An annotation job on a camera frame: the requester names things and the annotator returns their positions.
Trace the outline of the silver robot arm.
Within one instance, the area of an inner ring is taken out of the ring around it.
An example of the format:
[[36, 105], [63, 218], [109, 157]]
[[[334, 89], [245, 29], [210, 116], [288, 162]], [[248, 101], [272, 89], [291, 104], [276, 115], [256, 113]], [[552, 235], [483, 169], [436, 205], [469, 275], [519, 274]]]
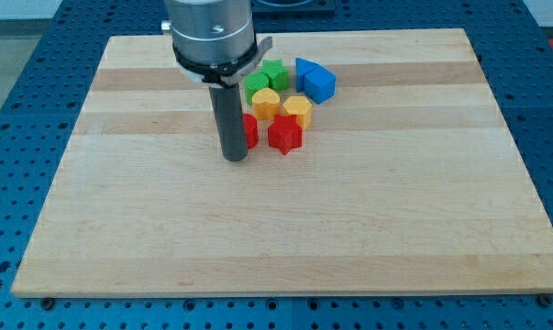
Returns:
[[182, 72], [208, 87], [223, 157], [237, 162], [248, 155], [239, 83], [272, 48], [257, 39], [249, 0], [165, 0], [171, 36]]

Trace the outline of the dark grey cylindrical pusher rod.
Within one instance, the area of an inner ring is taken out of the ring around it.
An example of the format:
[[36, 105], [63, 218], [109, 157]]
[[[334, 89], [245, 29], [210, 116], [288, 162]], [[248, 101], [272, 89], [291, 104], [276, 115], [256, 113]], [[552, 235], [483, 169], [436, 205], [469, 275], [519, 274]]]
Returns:
[[238, 85], [209, 89], [221, 151], [226, 160], [238, 162], [248, 155]]

